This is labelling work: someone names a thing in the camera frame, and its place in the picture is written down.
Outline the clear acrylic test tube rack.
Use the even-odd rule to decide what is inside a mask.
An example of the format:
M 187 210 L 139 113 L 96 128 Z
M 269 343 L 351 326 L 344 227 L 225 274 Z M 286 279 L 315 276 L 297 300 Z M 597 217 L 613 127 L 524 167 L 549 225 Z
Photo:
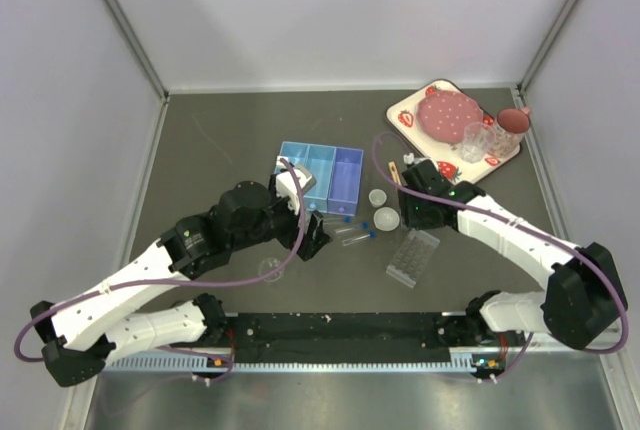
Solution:
M 386 274 L 414 288 L 428 267 L 440 240 L 423 230 L 412 229 L 386 267 Z

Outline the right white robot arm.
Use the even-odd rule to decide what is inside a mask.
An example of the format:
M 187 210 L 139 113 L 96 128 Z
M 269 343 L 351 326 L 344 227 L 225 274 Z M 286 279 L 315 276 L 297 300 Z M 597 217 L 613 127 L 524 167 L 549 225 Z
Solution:
M 545 333 L 585 350 L 615 322 L 625 322 L 628 302 L 611 252 L 593 242 L 580 246 L 554 237 L 506 210 L 477 185 L 451 183 L 438 165 L 404 157 L 401 215 L 411 229 L 449 227 L 494 250 L 538 285 L 528 293 L 489 291 L 467 307 L 467 334 L 487 346 L 503 332 Z

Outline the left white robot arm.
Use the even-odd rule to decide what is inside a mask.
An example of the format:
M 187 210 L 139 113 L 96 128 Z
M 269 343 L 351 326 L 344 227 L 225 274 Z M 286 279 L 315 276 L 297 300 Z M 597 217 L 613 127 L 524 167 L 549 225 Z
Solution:
M 234 252 L 277 240 L 307 261 L 331 240 L 318 212 L 302 214 L 311 177 L 271 176 L 268 185 L 243 181 L 210 210 L 185 217 L 142 254 L 76 303 L 41 301 L 31 316 L 44 346 L 44 365 L 61 387 L 99 374 L 129 355 L 164 346 L 212 347 L 228 320 L 215 296 L 202 293 L 169 310 L 141 307 L 182 283 L 225 266 Z

